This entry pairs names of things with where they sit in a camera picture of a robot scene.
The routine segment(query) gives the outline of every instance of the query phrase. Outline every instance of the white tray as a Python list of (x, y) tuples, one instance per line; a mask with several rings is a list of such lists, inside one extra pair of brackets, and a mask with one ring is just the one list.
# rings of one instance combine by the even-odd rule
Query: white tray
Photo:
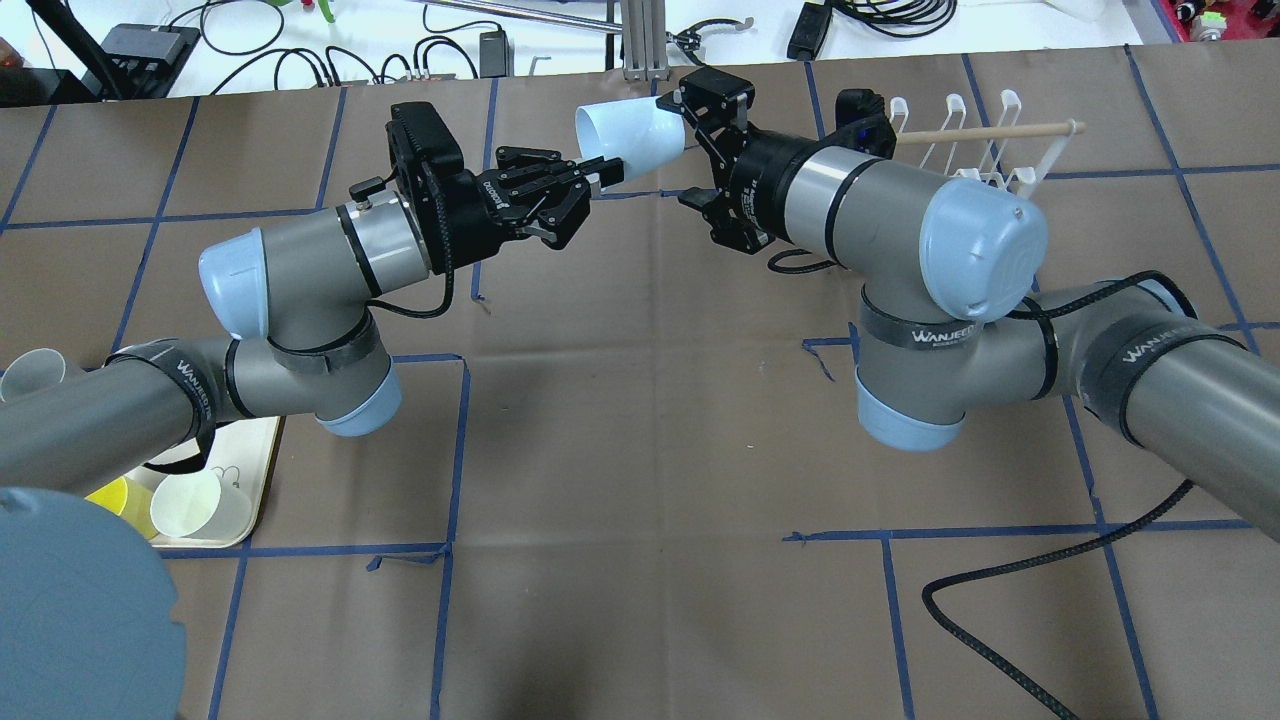
[[(230, 547), (253, 530), (259, 514), (262, 510), (262, 498), (266, 496), (268, 480), (271, 477), (271, 466), (275, 460), (275, 446), (280, 437), (283, 421), (280, 418), (256, 418), (253, 420), (241, 420), (232, 423), (218, 430), (214, 437), (214, 447), (209, 454), (207, 468), (219, 473), (234, 473), (236, 487), (248, 496), (252, 503), (252, 519), (244, 532), (233, 538), (170, 538), (156, 536), (151, 538), (152, 547)], [(172, 450), (157, 455), (154, 462), (173, 462), (189, 457), (198, 451), (196, 442), (186, 442)], [(165, 479), (163, 473), (134, 468), (125, 473), (125, 477), (155, 491), (160, 480)]]

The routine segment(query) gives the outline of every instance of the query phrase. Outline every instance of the yellow cup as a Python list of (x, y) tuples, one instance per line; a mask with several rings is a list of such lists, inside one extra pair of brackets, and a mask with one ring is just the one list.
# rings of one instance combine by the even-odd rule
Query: yellow cup
[(84, 500), (116, 514), (146, 539), (159, 534), (151, 524), (151, 491), (129, 478), (116, 478)]

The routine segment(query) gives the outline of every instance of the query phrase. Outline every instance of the green object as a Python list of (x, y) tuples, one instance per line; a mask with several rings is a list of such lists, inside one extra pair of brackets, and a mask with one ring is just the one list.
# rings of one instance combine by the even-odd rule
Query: green object
[[(266, 0), (266, 1), (275, 5), (276, 8), (283, 8), (289, 3), (293, 3), (293, 0)], [(333, 17), (333, 10), (329, 8), (329, 0), (316, 0), (316, 4), (320, 5), (320, 14), (324, 15), (325, 20), (330, 23), (337, 22), (337, 18)]]

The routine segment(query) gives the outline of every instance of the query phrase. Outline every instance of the metal post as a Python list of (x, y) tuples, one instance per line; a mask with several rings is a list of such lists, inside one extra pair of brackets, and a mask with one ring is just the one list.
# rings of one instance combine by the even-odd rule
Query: metal post
[(628, 81), (667, 79), (666, 0), (622, 0), (622, 37)]

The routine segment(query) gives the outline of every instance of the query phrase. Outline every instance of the robotic arm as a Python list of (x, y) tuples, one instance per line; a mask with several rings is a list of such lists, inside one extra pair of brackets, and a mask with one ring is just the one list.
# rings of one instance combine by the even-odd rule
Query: robotic arm
[[(207, 249), (200, 277), (230, 337), (127, 347), (100, 370), (0, 409), (0, 478), (87, 495), (219, 424), (310, 413), (339, 436), (385, 424), (401, 389), (370, 306), (443, 314), (457, 268), (536, 236), (561, 250), (622, 161), (499, 147), (475, 176), (428, 102), (392, 108), (392, 177), (352, 200)], [(396, 188), (388, 188), (394, 181)], [(438, 274), (445, 300), (411, 311), (376, 297)], [(50, 418), (59, 421), (50, 423)]]
[(888, 158), (883, 100), (844, 91), (813, 141), (748, 120), (755, 90), (703, 68), (658, 101), (712, 161), (680, 202), (714, 242), (790, 242), (860, 273), (859, 421), (936, 450), (965, 411), (1071, 395), (1280, 539), (1280, 370), (1194, 319), (1160, 273), (1032, 293), (1048, 231), (1027, 200)]

